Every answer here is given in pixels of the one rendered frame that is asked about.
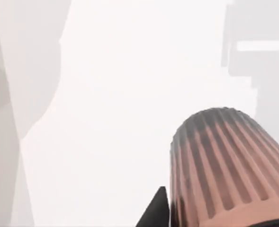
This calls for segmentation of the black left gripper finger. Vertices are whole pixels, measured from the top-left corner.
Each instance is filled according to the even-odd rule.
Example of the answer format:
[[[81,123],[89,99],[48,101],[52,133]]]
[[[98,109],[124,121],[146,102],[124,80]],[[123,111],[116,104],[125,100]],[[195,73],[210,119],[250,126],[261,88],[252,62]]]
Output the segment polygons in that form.
[[[159,187],[135,227],[169,227],[170,209],[165,186]]]

